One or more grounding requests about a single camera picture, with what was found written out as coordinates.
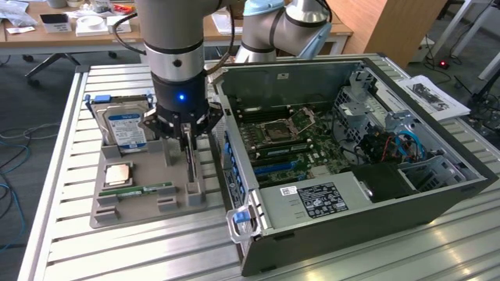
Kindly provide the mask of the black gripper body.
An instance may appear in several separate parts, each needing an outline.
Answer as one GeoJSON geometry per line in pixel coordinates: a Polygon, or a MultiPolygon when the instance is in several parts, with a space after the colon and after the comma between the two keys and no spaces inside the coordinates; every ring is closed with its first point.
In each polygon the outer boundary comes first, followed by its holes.
{"type": "Polygon", "coordinates": [[[205,73],[185,81],[164,80],[152,73],[156,112],[162,118],[200,118],[208,111],[205,73]]]}

